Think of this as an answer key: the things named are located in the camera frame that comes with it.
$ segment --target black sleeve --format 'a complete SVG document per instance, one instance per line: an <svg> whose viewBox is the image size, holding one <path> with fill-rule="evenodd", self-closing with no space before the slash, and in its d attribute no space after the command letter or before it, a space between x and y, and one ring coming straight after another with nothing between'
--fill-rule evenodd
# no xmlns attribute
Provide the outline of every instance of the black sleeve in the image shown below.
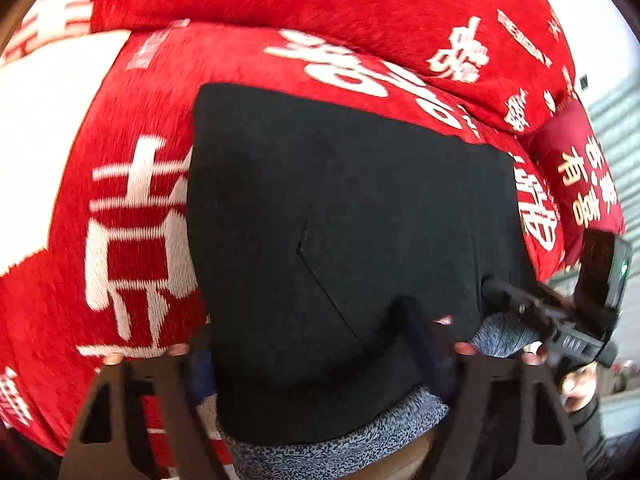
<svg viewBox="0 0 640 480"><path fill-rule="evenodd" d="M569 420L582 450L588 478L604 479L610 473L607 452L600 425L600 401L594 396L581 410L569 414Z"/></svg>

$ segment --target person's hand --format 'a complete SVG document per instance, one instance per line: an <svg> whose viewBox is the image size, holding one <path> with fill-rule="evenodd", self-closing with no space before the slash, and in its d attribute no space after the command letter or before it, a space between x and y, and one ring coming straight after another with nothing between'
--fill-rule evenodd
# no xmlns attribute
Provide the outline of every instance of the person's hand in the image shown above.
<svg viewBox="0 0 640 480"><path fill-rule="evenodd" d="M478 353L475 346L465 342L455 343L454 350L460 355L476 355ZM541 365L546 360L545 349L540 347L537 353L523 352L521 359L527 365ZM597 386L595 362L568 374L560 386L564 396L562 405L565 411L573 413L584 408L593 399Z"/></svg>

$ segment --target white fabric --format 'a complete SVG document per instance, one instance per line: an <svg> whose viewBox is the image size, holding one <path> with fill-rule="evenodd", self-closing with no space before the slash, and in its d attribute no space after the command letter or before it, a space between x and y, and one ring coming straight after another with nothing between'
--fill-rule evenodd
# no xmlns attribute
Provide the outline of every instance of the white fabric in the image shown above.
<svg viewBox="0 0 640 480"><path fill-rule="evenodd" d="M69 151L129 35L57 41L0 68L0 276L47 247Z"/></svg>

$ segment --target gray heathered fabric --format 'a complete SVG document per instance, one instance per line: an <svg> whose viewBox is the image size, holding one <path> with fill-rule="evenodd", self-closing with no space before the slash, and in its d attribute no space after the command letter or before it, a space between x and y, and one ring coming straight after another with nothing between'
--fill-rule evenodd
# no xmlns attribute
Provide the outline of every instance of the gray heathered fabric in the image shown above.
<svg viewBox="0 0 640 480"><path fill-rule="evenodd" d="M536 341L512 314L495 314L471 340L483 354L507 357ZM252 446L224 435L241 480L335 480L406 446L436 426L449 408L419 387L368 426L343 437L299 446Z"/></svg>

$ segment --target white wall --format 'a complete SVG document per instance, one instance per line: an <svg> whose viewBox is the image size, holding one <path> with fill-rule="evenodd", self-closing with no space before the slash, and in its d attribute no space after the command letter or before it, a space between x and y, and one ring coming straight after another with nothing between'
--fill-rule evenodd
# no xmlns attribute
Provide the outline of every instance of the white wall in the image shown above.
<svg viewBox="0 0 640 480"><path fill-rule="evenodd" d="M611 0L549 0L574 56L576 76L586 74L580 93L592 104L640 68L640 44Z"/></svg>

